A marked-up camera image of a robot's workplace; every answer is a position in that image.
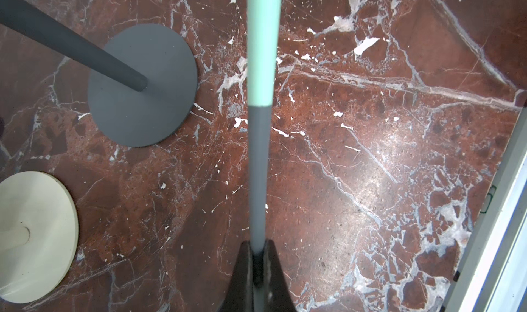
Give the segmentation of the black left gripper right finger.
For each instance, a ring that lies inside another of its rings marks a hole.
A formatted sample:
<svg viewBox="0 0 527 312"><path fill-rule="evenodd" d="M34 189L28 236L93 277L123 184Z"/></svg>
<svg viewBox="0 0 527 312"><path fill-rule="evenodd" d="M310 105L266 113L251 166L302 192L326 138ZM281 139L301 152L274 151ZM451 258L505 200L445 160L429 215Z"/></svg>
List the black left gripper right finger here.
<svg viewBox="0 0 527 312"><path fill-rule="evenodd" d="M296 312L273 240L266 240L263 257L264 311Z"/></svg>

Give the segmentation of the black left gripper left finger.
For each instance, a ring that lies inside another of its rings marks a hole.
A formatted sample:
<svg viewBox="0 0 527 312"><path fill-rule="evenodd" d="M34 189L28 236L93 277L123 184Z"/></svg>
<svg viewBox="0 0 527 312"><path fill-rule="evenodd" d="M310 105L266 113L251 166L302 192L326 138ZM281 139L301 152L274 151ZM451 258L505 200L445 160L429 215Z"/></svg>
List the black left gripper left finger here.
<svg viewBox="0 0 527 312"><path fill-rule="evenodd" d="M249 241L240 245L226 296L218 311L253 311L253 253Z"/></svg>

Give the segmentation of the grey skimmer all grey handle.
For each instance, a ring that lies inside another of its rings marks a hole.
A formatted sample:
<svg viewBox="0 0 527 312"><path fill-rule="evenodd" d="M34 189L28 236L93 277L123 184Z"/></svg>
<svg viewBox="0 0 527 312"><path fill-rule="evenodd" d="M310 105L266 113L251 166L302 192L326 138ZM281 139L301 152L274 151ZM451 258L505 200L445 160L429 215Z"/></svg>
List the grey skimmer all grey handle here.
<svg viewBox="0 0 527 312"><path fill-rule="evenodd" d="M266 190L282 0L247 0L249 227L253 310L265 310Z"/></svg>

